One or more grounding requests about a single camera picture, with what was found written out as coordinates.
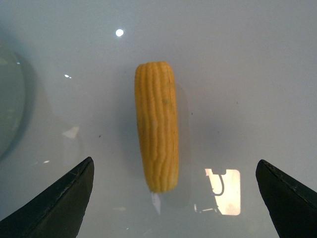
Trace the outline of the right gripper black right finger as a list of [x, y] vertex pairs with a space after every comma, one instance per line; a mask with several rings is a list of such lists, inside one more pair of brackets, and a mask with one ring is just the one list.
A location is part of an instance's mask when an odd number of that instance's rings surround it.
[[317, 236], [317, 193], [271, 163], [256, 168], [260, 194], [281, 238]]

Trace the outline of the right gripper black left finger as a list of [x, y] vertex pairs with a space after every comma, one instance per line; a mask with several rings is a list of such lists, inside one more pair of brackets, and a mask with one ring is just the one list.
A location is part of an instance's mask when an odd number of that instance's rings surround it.
[[94, 181], [88, 157], [0, 222], [2, 238], [77, 237]]

